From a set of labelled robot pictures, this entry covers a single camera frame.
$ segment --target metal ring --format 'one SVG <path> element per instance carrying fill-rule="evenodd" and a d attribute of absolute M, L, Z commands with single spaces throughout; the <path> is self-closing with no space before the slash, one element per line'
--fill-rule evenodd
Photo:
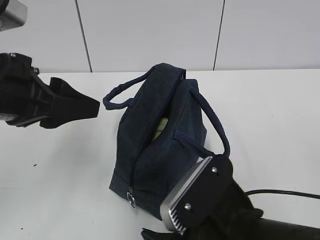
<path fill-rule="evenodd" d="M 135 209 L 137 207 L 137 205 L 136 205 L 136 200 L 135 200 L 134 196 L 130 192 L 127 192 L 126 197 L 129 201 L 130 205 Z"/>

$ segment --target white wall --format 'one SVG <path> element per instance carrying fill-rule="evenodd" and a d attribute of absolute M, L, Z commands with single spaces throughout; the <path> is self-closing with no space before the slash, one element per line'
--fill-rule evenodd
<path fill-rule="evenodd" d="M 94 72 L 212 70 L 223 0 L 78 0 Z"/>
<path fill-rule="evenodd" d="M 19 0 L 28 7 L 24 26 L 0 32 L 0 53 L 33 58 L 41 72 L 88 72 L 73 0 Z"/>
<path fill-rule="evenodd" d="M 320 1 L 226 0 L 216 70 L 320 66 Z"/>
<path fill-rule="evenodd" d="M 224 0 L 78 0 L 94 72 L 146 71 L 167 62 L 212 70 Z M 26 25 L 0 33 L 0 52 L 42 72 L 88 72 L 75 0 L 21 0 Z M 225 0 L 215 70 L 320 65 L 318 0 Z"/>

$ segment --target zipper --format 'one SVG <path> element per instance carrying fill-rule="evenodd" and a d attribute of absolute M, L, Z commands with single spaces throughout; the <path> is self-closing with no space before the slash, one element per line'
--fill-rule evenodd
<path fill-rule="evenodd" d="M 186 70 L 183 70 L 180 75 L 179 75 L 179 80 L 176 81 L 175 85 L 172 88 L 172 91 L 170 92 L 165 104 L 164 104 L 164 108 L 161 109 L 159 115 L 156 117 L 156 120 L 154 121 L 156 124 L 159 123 L 159 120 L 161 118 L 161 115 L 163 114 L 163 112 L 165 111 L 166 107 L 168 106 L 169 102 L 172 100 L 172 96 L 174 95 L 174 93 L 176 92 L 176 89 L 178 87 L 178 85 L 180 84 L 180 81 L 186 78 Z M 150 139 L 150 135 L 152 134 L 152 132 L 149 133 L 149 135 L 145 138 L 146 141 L 144 144 L 146 144 L 146 142 Z M 129 180 L 129 191 L 126 193 L 126 197 L 128 199 L 128 202 L 131 204 L 131 206 L 135 209 L 136 208 L 136 199 L 134 198 L 134 184 L 135 184 L 135 172 L 136 172 L 136 165 L 137 165 L 137 161 L 140 158 L 143 150 L 141 150 L 141 152 L 138 154 L 135 163 L 133 165 L 133 168 L 131 169 L 130 172 L 130 180 Z"/>

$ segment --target silver metal part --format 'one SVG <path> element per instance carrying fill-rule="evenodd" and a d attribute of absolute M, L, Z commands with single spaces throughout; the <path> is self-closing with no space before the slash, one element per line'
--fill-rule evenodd
<path fill-rule="evenodd" d="M 188 191 L 188 189 L 192 186 L 198 176 L 202 173 L 202 171 L 206 168 L 206 166 L 212 160 L 212 156 L 208 156 L 202 161 L 196 163 L 177 183 L 177 185 L 172 189 L 172 191 L 168 194 L 168 196 L 164 199 L 160 206 L 160 215 L 165 227 L 172 232 L 184 232 L 187 230 L 185 226 L 179 221 L 179 217 L 177 215 L 176 206 L 184 196 L 184 194 Z M 186 203 L 184 208 L 186 210 L 191 210 L 191 204 Z"/>
<path fill-rule="evenodd" d="M 213 167 L 213 168 L 211 169 L 211 171 L 212 171 L 214 174 L 217 174 L 217 173 L 218 173 L 218 169 L 217 169 L 216 167 Z"/>
<path fill-rule="evenodd" d="M 0 31 L 14 29 L 26 23 L 28 8 L 18 0 L 10 0 L 3 13 L 0 13 Z"/>
<path fill-rule="evenodd" d="M 191 210 L 191 205 L 190 205 L 190 203 L 186 203 L 185 205 L 184 205 L 184 209 L 185 210 Z"/>
<path fill-rule="evenodd" d="M 128 202 L 131 204 L 131 206 L 135 209 L 137 205 L 136 205 L 136 200 L 134 198 L 132 187 L 130 187 L 129 192 L 126 193 L 126 198 L 128 199 Z"/>

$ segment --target zipper pull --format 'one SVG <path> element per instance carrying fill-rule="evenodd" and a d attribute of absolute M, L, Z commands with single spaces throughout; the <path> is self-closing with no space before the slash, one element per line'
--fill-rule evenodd
<path fill-rule="evenodd" d="M 131 206 L 135 209 L 136 208 L 136 200 L 134 198 L 134 190 L 132 187 L 129 187 L 129 192 L 126 193 L 126 198 L 128 199 Z"/>

